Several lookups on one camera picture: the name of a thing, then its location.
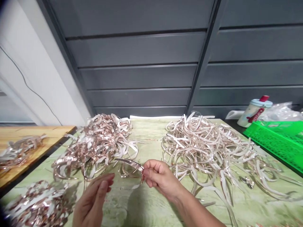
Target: clear plastic bag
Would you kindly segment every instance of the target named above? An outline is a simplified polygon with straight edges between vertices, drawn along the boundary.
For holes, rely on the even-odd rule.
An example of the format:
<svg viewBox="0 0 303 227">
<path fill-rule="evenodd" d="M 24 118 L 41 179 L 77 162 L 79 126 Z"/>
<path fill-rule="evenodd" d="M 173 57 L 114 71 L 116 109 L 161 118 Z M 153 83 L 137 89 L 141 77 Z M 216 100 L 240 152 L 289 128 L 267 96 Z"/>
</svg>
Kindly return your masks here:
<svg viewBox="0 0 303 227">
<path fill-rule="evenodd" d="M 272 105 L 258 118 L 260 121 L 301 121 L 302 113 L 291 110 L 292 102 L 284 102 Z"/>
</svg>

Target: wooden table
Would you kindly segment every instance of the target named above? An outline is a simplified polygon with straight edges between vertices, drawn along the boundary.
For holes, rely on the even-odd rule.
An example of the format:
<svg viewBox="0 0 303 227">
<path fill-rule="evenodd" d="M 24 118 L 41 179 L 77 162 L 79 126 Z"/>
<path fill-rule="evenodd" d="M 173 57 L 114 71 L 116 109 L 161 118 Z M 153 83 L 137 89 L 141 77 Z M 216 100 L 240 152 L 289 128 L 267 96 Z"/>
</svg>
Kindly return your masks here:
<svg viewBox="0 0 303 227">
<path fill-rule="evenodd" d="M 33 152 L 22 166 L 11 169 L 0 178 L 0 189 L 17 179 L 32 164 L 59 143 L 62 137 L 70 133 L 76 126 L 33 126 L 33 127 L 0 127 L 0 152 L 7 148 L 8 141 L 16 142 L 25 136 L 41 136 L 46 134 L 42 145 Z"/>
</svg>

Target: wall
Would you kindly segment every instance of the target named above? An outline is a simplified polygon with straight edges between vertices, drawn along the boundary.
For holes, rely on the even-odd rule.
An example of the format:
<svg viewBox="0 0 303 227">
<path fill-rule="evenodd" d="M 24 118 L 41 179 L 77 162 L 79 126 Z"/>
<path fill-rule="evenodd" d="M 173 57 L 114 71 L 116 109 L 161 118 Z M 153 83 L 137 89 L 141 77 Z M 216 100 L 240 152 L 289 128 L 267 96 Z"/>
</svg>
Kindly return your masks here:
<svg viewBox="0 0 303 227">
<path fill-rule="evenodd" d="M 213 0 L 42 2 L 98 113 L 184 113 Z"/>
<path fill-rule="evenodd" d="M 228 0 L 194 109 L 224 118 L 262 95 L 302 108 L 302 12 L 301 0 Z"/>
<path fill-rule="evenodd" d="M 21 73 L 0 50 L 0 89 L 36 124 L 83 125 L 91 116 L 35 0 L 7 2 L 0 17 L 0 45 L 28 86 L 49 105 L 26 87 Z"/>
<path fill-rule="evenodd" d="M 7 95 L 0 95 L 0 123 L 31 123 L 22 111 Z"/>
</svg>

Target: plastic crate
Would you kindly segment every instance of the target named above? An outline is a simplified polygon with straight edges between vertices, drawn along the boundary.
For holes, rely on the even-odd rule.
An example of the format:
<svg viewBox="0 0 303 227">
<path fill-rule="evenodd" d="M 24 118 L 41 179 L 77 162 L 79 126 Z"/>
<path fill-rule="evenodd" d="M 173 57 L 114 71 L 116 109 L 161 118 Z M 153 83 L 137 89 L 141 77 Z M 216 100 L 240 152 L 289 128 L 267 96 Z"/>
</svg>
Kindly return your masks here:
<svg viewBox="0 0 303 227">
<path fill-rule="evenodd" d="M 303 121 L 256 121 L 244 134 L 303 177 Z"/>
</svg>

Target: white bottle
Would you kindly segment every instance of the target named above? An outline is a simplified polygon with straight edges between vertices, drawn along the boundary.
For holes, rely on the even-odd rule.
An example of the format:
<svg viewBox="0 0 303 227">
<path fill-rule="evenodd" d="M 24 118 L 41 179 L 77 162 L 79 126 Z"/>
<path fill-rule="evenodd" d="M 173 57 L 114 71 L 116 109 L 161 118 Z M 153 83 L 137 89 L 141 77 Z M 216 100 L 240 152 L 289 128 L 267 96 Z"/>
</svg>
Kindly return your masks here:
<svg viewBox="0 0 303 227">
<path fill-rule="evenodd" d="M 260 99 L 253 99 L 250 101 L 249 106 L 244 114 L 240 117 L 237 124 L 248 128 L 252 121 L 256 121 L 258 116 L 264 111 L 265 108 L 271 107 L 272 102 L 268 101 L 269 96 L 262 96 Z"/>
</svg>

